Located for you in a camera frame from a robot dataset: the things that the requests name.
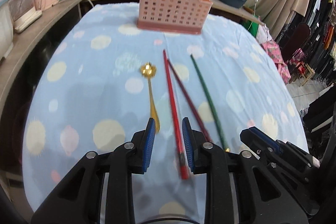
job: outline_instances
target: pink utensil holder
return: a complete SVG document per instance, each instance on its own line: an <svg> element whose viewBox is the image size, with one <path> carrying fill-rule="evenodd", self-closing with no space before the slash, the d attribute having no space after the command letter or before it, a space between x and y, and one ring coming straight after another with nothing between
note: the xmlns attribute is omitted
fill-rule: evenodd
<svg viewBox="0 0 336 224"><path fill-rule="evenodd" d="M140 0L137 27L200 34L211 6L210 0Z"/></svg>

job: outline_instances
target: wooden stool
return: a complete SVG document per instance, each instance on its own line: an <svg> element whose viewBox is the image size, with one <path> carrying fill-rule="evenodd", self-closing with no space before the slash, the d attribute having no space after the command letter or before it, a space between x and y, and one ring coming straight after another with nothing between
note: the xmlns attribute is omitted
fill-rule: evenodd
<svg viewBox="0 0 336 224"><path fill-rule="evenodd" d="M302 75L302 78L304 78L305 80L301 86L304 86L315 75L315 71L308 64L305 64L304 67L306 71Z"/></svg>

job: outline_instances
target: red object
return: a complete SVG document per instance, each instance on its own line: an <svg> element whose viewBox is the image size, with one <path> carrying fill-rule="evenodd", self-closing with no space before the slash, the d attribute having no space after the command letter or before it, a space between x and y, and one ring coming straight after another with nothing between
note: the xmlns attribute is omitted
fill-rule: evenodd
<svg viewBox="0 0 336 224"><path fill-rule="evenodd" d="M186 89L185 89L183 83L181 82L179 76L177 75L177 73L176 73L176 71L175 71L173 65L170 63L169 59L168 59L168 64L169 64L169 66L170 66L172 72L174 73L174 76L175 76L175 78L176 78L176 81L177 81L178 85L180 86L180 88L181 88L181 90L182 90L182 92L183 92L183 94L184 94L184 97L186 98L186 100L187 100L187 102L188 102L188 105L189 105L191 111L193 112L193 114L194 114L194 116L195 116L195 118L196 118L196 120L197 120L197 123L198 123L199 128L201 129L201 131L203 132L203 134L204 134L204 136L205 136L206 141L207 141L207 142L211 142L211 143L213 143L213 141L212 141L212 139L211 139L211 137L210 137L208 131L206 130L206 128L205 128L205 126L204 126L204 123L203 123L201 117L199 116L199 114L198 114L198 112L197 112L197 110L196 110L196 108L195 108L193 102L191 101L191 99L190 99L190 97L189 97L188 92L186 91Z"/></svg>
<svg viewBox="0 0 336 224"><path fill-rule="evenodd" d="M169 92L169 101L170 101L171 115L173 117L173 123L174 123L175 141L176 141L176 148L177 148L178 159L179 159L179 164L180 164L181 178L182 179L188 179L189 178L189 173L188 173L188 170L187 170L186 160L185 160L185 156L184 156L184 148L183 148L183 145L182 145L181 131L180 131L180 126L179 126L179 118L177 116L173 87L171 85L171 79L170 79L170 74L169 74L169 67L168 67L168 59L167 59L167 55L166 55L166 50L163 50L163 59L165 61L166 78L167 78L167 85L168 85L168 92Z"/></svg>

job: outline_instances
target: polka dot tablecloth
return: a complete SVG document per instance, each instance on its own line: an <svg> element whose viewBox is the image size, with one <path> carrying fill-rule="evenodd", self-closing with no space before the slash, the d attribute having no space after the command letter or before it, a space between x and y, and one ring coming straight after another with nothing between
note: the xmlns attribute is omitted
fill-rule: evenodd
<svg viewBox="0 0 336 224"><path fill-rule="evenodd" d="M189 57L193 54L214 101L232 152L247 147L241 130L257 126L273 139L308 151L294 102L273 61L240 25L209 15L201 35L137 29L136 3L96 5L66 36L34 95L24 136L23 177L35 211L88 151L113 151L145 129L150 116L148 85L139 68L156 65L153 95L161 129L145 175L133 175L137 222L162 214L204 222L205 175L179 179L162 50L166 49L212 139L219 138ZM172 78L180 123L187 101Z"/></svg>

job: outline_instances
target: silver pin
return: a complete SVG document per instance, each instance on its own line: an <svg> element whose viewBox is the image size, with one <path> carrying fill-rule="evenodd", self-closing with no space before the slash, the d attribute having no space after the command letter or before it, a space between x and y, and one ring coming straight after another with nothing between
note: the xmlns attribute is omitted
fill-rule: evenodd
<svg viewBox="0 0 336 224"><path fill-rule="evenodd" d="M250 157L252 157L252 154L250 151L247 151L247 150L244 150L243 152L241 152L241 155L244 157L244 158L247 158L249 159Z"/></svg>
<svg viewBox="0 0 336 224"><path fill-rule="evenodd" d="M213 147L213 144L212 143L209 143L209 142L206 142L206 143L203 143L203 147L205 149L211 149Z"/></svg>
<svg viewBox="0 0 336 224"><path fill-rule="evenodd" d="M87 152L87 153L86 153L86 157L87 157L88 159L93 159L95 156L96 156L96 153L93 152L93 151L90 151L90 152Z"/></svg>
<svg viewBox="0 0 336 224"><path fill-rule="evenodd" d="M124 147L125 147L126 149L132 149L132 148L134 147L134 143L131 143L131 142L129 142L129 143L125 143L125 144L124 144Z"/></svg>

